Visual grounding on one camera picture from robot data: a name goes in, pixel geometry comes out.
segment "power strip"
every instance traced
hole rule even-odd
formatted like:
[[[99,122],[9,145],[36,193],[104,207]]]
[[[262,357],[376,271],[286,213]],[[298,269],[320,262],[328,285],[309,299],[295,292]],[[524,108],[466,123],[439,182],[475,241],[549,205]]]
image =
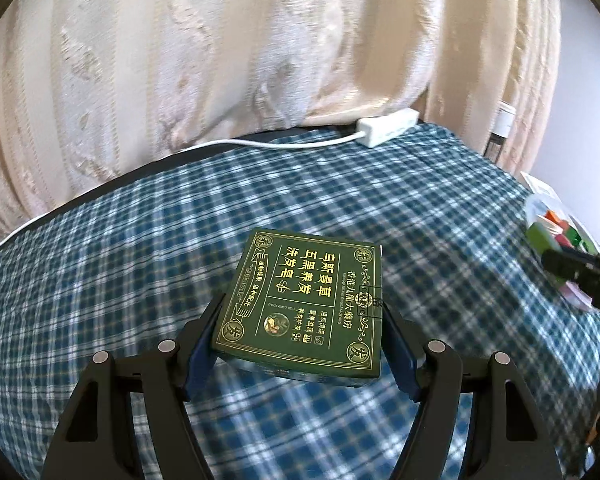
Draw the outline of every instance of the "power strip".
[[[368,148],[387,142],[400,136],[409,128],[418,124],[420,113],[412,108],[405,108],[382,117],[366,117],[358,120],[358,131],[364,133],[356,142]]]

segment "beige curtain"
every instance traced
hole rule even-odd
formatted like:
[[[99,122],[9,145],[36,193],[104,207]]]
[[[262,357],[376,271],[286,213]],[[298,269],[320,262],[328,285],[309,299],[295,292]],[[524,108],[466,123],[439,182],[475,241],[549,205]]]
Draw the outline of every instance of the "beige curtain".
[[[15,0],[0,20],[0,239],[192,144],[419,97],[479,151],[509,100],[504,161],[524,169],[558,25],[557,0]]]

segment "white cable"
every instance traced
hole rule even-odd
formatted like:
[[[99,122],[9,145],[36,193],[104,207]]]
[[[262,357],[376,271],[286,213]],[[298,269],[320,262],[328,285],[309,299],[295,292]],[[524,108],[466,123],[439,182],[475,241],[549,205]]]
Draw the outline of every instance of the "white cable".
[[[215,146],[216,144],[236,144],[238,146],[249,146],[252,148],[267,148],[270,150],[307,150],[309,148],[324,148],[326,146],[335,146],[336,144],[344,144],[345,142],[351,142],[352,140],[359,139],[360,137],[364,137],[366,134],[364,132],[357,132],[347,137],[341,137],[339,139],[331,139],[331,140],[321,140],[320,142],[305,142],[301,144],[271,144],[270,142],[257,142],[256,140],[244,140],[244,139],[218,139],[218,140],[210,140],[209,142],[202,142],[201,144],[196,144],[195,146],[191,146],[190,148],[185,148],[184,150],[180,150],[177,153],[183,152],[191,152],[192,150],[198,150],[200,148],[204,148],[205,146]],[[0,247],[2,247],[5,243],[11,240],[16,234],[18,234],[23,229],[27,228],[33,222],[37,222],[41,218],[44,218],[49,213],[44,213],[40,216],[36,216],[31,220],[25,222],[23,225],[18,227],[13,233],[7,236],[4,240],[0,242]]]

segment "blue checkered cloth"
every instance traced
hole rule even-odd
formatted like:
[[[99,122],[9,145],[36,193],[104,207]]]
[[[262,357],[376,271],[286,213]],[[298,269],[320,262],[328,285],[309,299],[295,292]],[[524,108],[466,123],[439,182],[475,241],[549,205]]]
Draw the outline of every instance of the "blue checkered cloth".
[[[600,313],[577,313],[545,278],[523,235],[527,195],[423,124],[372,150],[238,148],[78,206],[0,251],[0,447],[38,478],[91,355],[175,336],[228,286],[261,226],[382,244],[387,300],[462,354],[508,352],[570,466],[600,374]],[[160,478],[141,397],[132,403],[145,474]],[[463,396],[445,479],[459,472],[470,403]],[[219,362],[187,405],[218,479],[388,478],[416,409],[384,359],[379,380],[358,389]]]

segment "bottle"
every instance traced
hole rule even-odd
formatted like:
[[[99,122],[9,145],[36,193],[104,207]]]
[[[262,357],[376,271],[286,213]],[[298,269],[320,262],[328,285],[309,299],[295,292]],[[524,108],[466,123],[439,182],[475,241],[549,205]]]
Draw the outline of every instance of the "bottle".
[[[487,147],[484,150],[485,158],[488,158],[494,164],[498,163],[502,147],[509,137],[513,121],[516,118],[516,109],[503,101],[500,101],[500,109],[496,115],[496,120],[493,121],[491,135],[487,142]]]

